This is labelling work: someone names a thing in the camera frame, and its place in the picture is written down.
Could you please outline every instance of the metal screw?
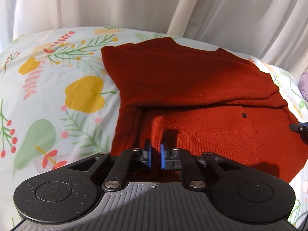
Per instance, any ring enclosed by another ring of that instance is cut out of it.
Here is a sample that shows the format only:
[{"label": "metal screw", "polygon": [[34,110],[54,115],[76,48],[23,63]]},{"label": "metal screw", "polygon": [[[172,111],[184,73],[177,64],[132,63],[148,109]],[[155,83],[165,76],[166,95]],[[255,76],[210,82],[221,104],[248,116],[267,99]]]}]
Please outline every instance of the metal screw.
[{"label": "metal screw", "polygon": [[189,185],[194,188],[202,188],[205,186],[204,182],[200,180],[194,180]]},{"label": "metal screw", "polygon": [[119,186],[120,186],[120,183],[116,180],[107,181],[105,183],[105,187],[107,187],[107,188],[116,188],[116,187],[119,187]]}]

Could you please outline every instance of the pink dot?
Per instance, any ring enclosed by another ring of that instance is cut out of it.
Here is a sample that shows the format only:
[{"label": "pink dot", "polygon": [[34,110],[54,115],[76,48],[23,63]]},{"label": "pink dot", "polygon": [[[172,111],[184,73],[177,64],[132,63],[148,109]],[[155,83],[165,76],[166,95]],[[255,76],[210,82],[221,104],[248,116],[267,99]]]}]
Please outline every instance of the pink dot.
[{"label": "pink dot", "polygon": [[61,107],[61,111],[65,111],[65,110],[67,110],[67,107],[66,107],[66,105],[63,105],[63,106]]},{"label": "pink dot", "polygon": [[63,139],[67,138],[68,137],[68,132],[67,131],[63,131],[62,134],[61,134],[61,137]]},{"label": "pink dot", "polygon": [[96,123],[100,123],[100,122],[102,121],[102,118],[96,118],[94,121],[95,121]]}]

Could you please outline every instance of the folded sweater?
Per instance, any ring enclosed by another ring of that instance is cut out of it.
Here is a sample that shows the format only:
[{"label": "folded sweater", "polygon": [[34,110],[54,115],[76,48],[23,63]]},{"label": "folded sweater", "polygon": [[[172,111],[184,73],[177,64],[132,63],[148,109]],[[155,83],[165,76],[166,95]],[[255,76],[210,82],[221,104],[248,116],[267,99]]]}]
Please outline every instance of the folded sweater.
[{"label": "folded sweater", "polygon": [[159,169],[162,141],[193,155],[211,151],[286,182],[303,168],[307,145],[289,130],[298,121],[271,76],[250,61],[171,38],[101,52],[121,98],[111,155],[143,147],[150,138],[154,168],[148,180],[167,174],[177,180]]}]

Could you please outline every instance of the green pear print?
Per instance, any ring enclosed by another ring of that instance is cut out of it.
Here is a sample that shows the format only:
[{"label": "green pear print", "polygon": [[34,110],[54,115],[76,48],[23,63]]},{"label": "green pear print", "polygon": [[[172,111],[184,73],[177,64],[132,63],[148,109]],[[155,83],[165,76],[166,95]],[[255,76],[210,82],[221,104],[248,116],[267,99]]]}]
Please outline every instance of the green pear print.
[{"label": "green pear print", "polygon": [[32,123],[14,159],[14,172],[25,168],[36,156],[47,153],[56,141],[56,129],[45,119]]}]

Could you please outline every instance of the white curtain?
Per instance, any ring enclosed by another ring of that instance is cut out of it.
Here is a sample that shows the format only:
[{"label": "white curtain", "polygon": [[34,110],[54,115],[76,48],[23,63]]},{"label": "white curtain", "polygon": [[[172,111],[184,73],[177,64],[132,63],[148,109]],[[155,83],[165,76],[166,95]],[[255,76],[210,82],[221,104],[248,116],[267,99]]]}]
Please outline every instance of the white curtain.
[{"label": "white curtain", "polygon": [[[0,51],[19,35],[78,26],[167,33],[179,0],[0,0]],[[308,0],[197,0],[184,37],[308,68]]]}]

